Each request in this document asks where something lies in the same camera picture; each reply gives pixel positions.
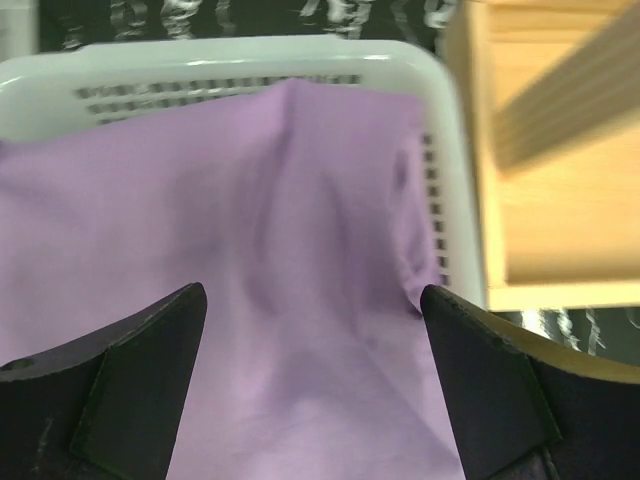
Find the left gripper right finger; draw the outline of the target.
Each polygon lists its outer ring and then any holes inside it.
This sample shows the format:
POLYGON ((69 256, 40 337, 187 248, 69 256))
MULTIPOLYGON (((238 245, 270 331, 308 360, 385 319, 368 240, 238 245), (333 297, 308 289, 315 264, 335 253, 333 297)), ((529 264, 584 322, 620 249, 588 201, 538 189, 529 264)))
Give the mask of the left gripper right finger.
POLYGON ((639 369, 430 285, 421 310, 468 479, 636 479, 639 369))

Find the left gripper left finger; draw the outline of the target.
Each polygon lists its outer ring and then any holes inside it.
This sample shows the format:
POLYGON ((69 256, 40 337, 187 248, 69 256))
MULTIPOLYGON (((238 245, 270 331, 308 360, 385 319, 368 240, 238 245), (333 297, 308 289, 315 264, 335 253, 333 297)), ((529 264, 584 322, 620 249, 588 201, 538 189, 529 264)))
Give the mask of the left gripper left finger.
POLYGON ((191 283, 1 368, 4 479, 164 479, 203 333, 191 283))

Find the purple trousers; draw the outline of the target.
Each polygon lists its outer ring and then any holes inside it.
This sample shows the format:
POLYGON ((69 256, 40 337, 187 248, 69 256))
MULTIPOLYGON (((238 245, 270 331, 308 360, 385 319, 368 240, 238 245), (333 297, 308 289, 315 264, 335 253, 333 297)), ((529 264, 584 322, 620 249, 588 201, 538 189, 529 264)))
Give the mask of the purple trousers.
POLYGON ((409 96, 288 80, 1 147, 1 357, 201 283, 173 479, 459 479, 409 96))

